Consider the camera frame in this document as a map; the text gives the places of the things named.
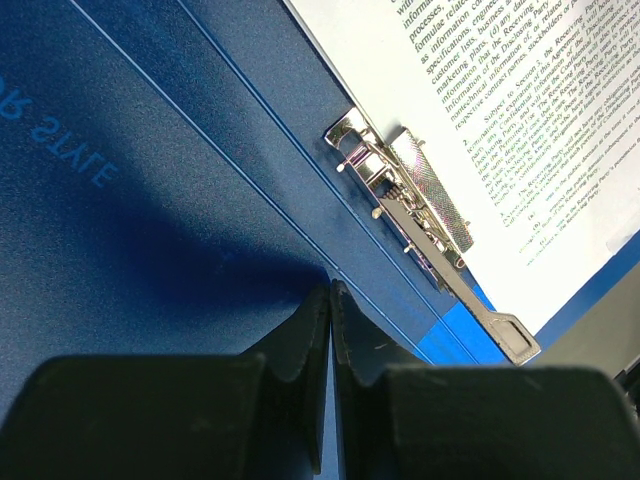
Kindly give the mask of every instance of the metal clip lever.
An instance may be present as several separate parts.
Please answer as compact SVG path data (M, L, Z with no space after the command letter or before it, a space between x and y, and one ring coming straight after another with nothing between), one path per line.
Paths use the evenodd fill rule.
M429 240L424 231L395 200L381 199L385 212L411 238L409 248L417 249L480 326L514 365L524 365L541 351L536 339L514 315L492 312L462 279L455 268Z
M340 150L343 140L349 136L359 143L343 152L346 158L338 166L338 172L350 166L378 204L380 198L402 202L438 250L457 269L462 269L462 253L473 245L473 239L411 132L402 128L395 139L386 144L354 107L326 132L325 140ZM379 218L382 208L376 206L371 214ZM397 223L394 226L411 242L411 237ZM442 280L424 256L416 252L415 260L428 273L433 285L443 288Z

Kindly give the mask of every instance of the blue edge strip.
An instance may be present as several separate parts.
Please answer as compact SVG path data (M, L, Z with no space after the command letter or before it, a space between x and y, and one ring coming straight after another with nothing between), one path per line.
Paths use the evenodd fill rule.
M538 332L536 339L543 351L564 335L639 261L640 234L636 234ZM485 304L491 307L482 290L478 286L474 290ZM460 342L473 358L464 351ZM418 348L436 365L468 365L470 363L482 365L505 361L500 350L460 303L442 317L442 322L436 323L427 332L418 343ZM414 351L414 354L423 358L418 350Z

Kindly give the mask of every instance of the metal clip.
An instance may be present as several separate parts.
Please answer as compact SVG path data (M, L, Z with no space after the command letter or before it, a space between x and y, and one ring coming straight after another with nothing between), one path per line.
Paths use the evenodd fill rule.
M325 140L340 149L354 134L359 143L337 170L353 168L378 204L372 216L387 214L407 242L405 253L413 252L434 283L460 300L512 363L522 365L536 356L540 346L520 321L491 312L459 275L465 266L462 253L473 239L411 132L403 129L387 145L353 108L329 129Z
M338 165L342 172L351 166L363 186L377 200L401 202L425 235L456 269L464 268L461 254L473 240L467 226L433 172L411 132L402 132L388 146L375 134L357 108L351 109L325 135L325 140L340 149L341 142L355 134L359 143ZM377 206L372 216L379 218L383 208ZM400 234L411 242L396 225ZM420 252L414 252L418 264L433 278L438 288L446 288L442 278Z

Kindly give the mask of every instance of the metal lever arch mechanism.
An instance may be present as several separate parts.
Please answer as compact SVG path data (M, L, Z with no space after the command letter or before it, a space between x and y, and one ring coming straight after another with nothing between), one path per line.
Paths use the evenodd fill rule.
M402 129L385 144L353 108L327 131L325 140L340 150L353 135L359 143L345 153L337 170L353 168L376 203L372 216L387 215L407 243L405 253L412 252L438 288L460 300L509 361L523 365L540 353L533 335L515 316L489 310L460 276L462 254L473 239L411 132Z

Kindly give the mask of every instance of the blue plastic folder cover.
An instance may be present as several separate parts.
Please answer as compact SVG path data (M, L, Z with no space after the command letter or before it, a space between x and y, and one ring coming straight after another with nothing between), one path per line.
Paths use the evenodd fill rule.
M0 417L54 355L241 351L327 274L447 356L455 302L321 142L347 98L278 2L214 3L0 5Z

